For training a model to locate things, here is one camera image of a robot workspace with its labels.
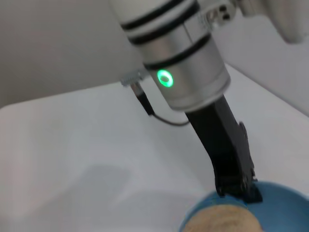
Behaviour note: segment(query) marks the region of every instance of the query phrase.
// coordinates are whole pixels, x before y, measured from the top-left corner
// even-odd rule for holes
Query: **white surface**
[[[228,70],[257,177],[309,194],[309,119]],[[158,114],[185,120],[151,79],[143,86]],[[0,160],[1,232],[174,232],[214,190],[192,127],[149,118],[120,84],[2,109]]]
[[[286,44],[266,17],[240,12],[214,38],[227,63],[309,116],[309,40]]]

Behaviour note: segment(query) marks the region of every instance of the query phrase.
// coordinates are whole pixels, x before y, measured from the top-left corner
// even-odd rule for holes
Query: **white wall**
[[[215,32],[224,59],[309,115],[309,43],[287,45],[263,17]],[[103,85],[141,65],[108,0],[0,1],[0,107]]]
[[[214,33],[225,61],[309,115],[309,42],[288,45],[263,16],[238,12]]]

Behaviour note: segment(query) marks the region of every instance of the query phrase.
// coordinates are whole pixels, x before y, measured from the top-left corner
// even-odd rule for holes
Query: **tan object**
[[[217,205],[199,211],[183,232],[263,232],[257,218],[247,209]]]

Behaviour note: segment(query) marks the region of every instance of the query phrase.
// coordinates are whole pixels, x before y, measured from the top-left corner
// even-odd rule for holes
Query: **white table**
[[[309,194],[309,119],[228,70],[258,179]],[[158,114],[186,120],[143,86]],[[174,232],[214,174],[191,126],[149,118],[118,83],[3,108],[0,184],[1,232]]]

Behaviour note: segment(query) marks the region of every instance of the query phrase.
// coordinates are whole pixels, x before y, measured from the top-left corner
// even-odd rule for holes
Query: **black stripe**
[[[138,28],[144,24],[149,23],[150,21],[160,17],[161,15],[165,14],[167,11],[171,10],[175,6],[182,3],[184,0],[171,0],[165,5],[161,6],[160,8],[152,11],[151,13],[142,16],[141,18],[134,20],[130,23],[122,24],[121,27],[123,30],[132,30],[134,28]]]
[[[199,11],[199,4],[195,1],[195,3],[188,10],[186,10],[181,16],[176,18],[174,21],[172,21],[172,22],[170,22],[170,23],[160,27],[159,29],[148,33],[148,34],[145,34],[145,35],[142,35],[142,36],[139,36],[139,37],[135,37],[135,38],[129,38],[129,41],[132,44],[141,45],[143,43],[144,44],[148,43],[151,40],[155,40],[155,39],[169,33],[171,30],[175,29],[179,25],[181,25],[184,21],[186,21],[188,18],[193,16],[198,11]]]
[[[188,58],[192,54],[194,54],[196,51],[201,49],[205,44],[207,44],[210,39],[211,39],[211,34],[208,34],[204,38],[200,39],[195,45],[185,50],[184,52],[174,56],[173,58],[162,61],[160,63],[144,64],[144,66],[147,70],[159,70],[159,69],[163,69],[166,67],[170,67],[176,63],[183,61],[184,59]]]

